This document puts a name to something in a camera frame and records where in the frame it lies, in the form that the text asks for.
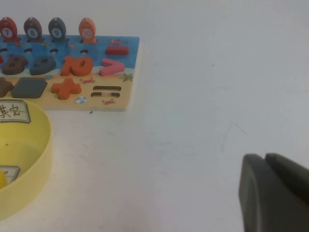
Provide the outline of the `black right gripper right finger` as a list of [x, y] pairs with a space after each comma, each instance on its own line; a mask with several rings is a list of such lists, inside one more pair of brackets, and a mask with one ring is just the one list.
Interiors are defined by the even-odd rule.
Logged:
[[309, 170], [277, 153], [267, 153], [265, 161], [285, 186], [297, 196], [309, 195]]

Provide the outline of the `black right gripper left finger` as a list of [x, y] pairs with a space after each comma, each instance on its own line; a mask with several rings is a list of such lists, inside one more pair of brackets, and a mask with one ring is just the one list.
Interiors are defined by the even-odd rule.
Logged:
[[297, 196], [257, 154], [246, 154], [239, 180], [246, 232], [307, 232], [309, 196]]

